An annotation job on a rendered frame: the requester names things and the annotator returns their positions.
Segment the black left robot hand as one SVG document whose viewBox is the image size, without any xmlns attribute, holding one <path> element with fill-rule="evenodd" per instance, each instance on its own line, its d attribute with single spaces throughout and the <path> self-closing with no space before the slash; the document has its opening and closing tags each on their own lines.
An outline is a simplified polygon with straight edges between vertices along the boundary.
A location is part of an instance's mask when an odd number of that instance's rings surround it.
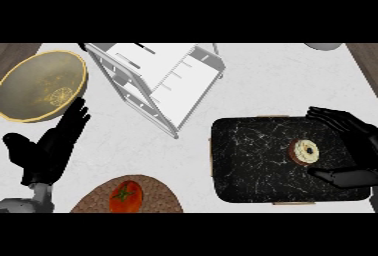
<svg viewBox="0 0 378 256">
<path fill-rule="evenodd" d="M 52 185 L 62 177 L 74 145 L 90 120 L 84 103 L 81 97 L 74 100 L 56 127 L 46 131 L 37 143 L 19 133 L 3 136 L 10 162 L 24 169 L 24 186 L 35 183 Z"/>
</svg>

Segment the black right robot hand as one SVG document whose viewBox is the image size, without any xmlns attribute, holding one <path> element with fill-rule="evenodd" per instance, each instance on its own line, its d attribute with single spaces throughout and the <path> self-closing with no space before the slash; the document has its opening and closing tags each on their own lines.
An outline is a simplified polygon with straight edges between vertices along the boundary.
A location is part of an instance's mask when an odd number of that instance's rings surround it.
<svg viewBox="0 0 378 256">
<path fill-rule="evenodd" d="M 378 127 L 351 113 L 309 107 L 306 117 L 320 121 L 340 135 L 356 165 L 337 169 L 310 168 L 309 174 L 337 188 L 378 186 Z"/>
</svg>

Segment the black marble tray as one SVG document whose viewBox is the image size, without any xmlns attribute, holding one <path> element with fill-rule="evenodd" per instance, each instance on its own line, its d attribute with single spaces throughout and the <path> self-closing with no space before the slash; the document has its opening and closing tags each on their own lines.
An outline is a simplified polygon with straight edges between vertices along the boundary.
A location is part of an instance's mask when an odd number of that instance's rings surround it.
<svg viewBox="0 0 378 256">
<path fill-rule="evenodd" d="M 315 142 L 316 168 L 354 165 L 343 140 L 319 121 L 304 117 L 222 118 L 211 126 L 213 179 L 229 203 L 359 201 L 368 188 L 340 189 L 307 173 L 289 157 L 294 140 Z"/>
</svg>

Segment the gold rimmed grey bowl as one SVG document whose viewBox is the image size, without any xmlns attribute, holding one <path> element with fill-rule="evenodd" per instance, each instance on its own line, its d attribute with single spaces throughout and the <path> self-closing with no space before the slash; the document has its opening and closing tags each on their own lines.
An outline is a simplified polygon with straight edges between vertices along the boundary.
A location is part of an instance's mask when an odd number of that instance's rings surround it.
<svg viewBox="0 0 378 256">
<path fill-rule="evenodd" d="M 27 58 L 0 80 L 0 116 L 35 123 L 59 117 L 83 96 L 89 73 L 78 54 L 66 50 Z"/>
</svg>

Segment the red tomato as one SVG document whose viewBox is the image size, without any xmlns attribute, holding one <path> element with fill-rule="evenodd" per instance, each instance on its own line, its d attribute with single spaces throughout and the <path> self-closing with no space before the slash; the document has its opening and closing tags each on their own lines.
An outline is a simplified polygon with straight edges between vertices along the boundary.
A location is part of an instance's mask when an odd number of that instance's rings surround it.
<svg viewBox="0 0 378 256">
<path fill-rule="evenodd" d="M 140 210 L 143 191 L 140 185 L 127 180 L 121 182 L 109 195 L 109 211 L 112 213 L 136 213 Z"/>
</svg>

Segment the brown woven placemat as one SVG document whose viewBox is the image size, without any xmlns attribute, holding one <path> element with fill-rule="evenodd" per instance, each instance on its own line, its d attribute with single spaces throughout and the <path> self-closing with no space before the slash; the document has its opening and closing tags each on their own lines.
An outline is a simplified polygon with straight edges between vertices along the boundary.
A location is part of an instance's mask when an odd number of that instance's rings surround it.
<svg viewBox="0 0 378 256">
<path fill-rule="evenodd" d="M 182 213 L 168 186 L 145 175 L 126 175 L 99 185 L 83 197 L 72 213 Z"/>
</svg>

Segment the pale grey round object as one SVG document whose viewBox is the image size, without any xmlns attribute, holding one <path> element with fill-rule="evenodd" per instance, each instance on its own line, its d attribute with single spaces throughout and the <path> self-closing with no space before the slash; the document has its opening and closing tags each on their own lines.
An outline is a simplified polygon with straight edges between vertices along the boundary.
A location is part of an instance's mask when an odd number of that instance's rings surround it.
<svg viewBox="0 0 378 256">
<path fill-rule="evenodd" d="M 343 43 L 304 43 L 312 49 L 320 51 L 332 51 L 335 50 Z"/>
</svg>

